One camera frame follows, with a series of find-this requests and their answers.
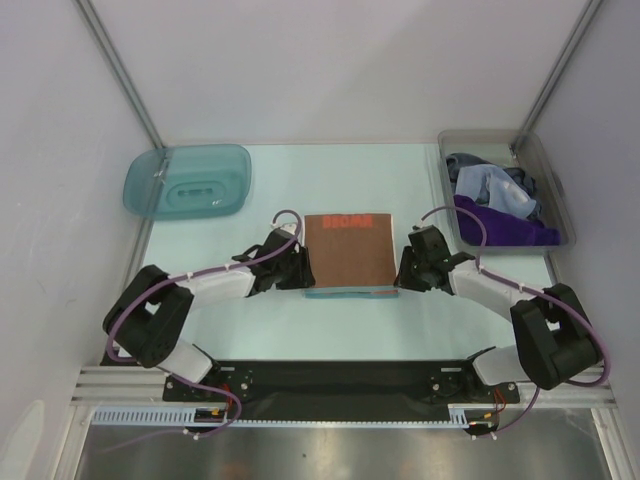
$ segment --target white wall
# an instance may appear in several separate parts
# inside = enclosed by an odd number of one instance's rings
[[[640,2],[610,0],[537,128],[577,245],[558,255],[613,353],[611,383],[640,453]]]
[[[137,226],[122,184],[150,145],[70,0],[1,2],[0,65],[0,445],[43,399],[41,479],[105,341]]]
[[[96,0],[168,144],[513,128],[585,0]]]

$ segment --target purple cloth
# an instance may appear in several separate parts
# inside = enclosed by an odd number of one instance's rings
[[[457,207],[475,214],[487,229],[487,245],[492,247],[560,245],[560,232],[555,228],[546,228],[539,220],[522,220],[481,207],[469,197],[454,195]],[[468,215],[457,212],[460,235],[469,245],[480,245],[482,232],[478,224]]]

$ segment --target cloth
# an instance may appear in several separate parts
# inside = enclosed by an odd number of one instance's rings
[[[473,167],[475,165],[493,165],[476,155],[470,153],[452,153],[446,158],[447,170],[449,171],[449,180],[451,181],[451,190],[456,191],[456,183],[460,169],[464,167]],[[516,184],[522,188],[530,198],[535,200],[537,193],[535,179],[520,167],[503,168],[505,173],[509,175]],[[530,220],[536,220],[540,216],[541,205],[536,201],[536,206],[529,215]]]
[[[477,205],[469,197],[454,195],[455,205],[475,214],[487,229],[487,245],[492,247],[560,245],[560,232],[545,228],[538,220],[522,220],[492,208]],[[460,236],[469,245],[480,245],[482,232],[476,222],[457,212]]]
[[[527,192],[500,167],[475,165],[464,167],[458,174],[456,195],[469,197],[478,205],[488,206],[518,218],[527,218],[536,207]]]

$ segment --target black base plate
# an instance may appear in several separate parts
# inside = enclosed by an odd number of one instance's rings
[[[242,401],[243,420],[410,422],[449,420],[450,403],[494,403],[494,390],[519,403],[509,384],[482,385],[471,361],[219,362],[201,383],[225,384]],[[166,402],[224,402],[169,377]]]

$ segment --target plastic lid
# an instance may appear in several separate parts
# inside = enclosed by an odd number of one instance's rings
[[[130,212],[156,220],[231,215],[251,186],[251,156],[239,145],[150,150],[136,158],[124,184]]]

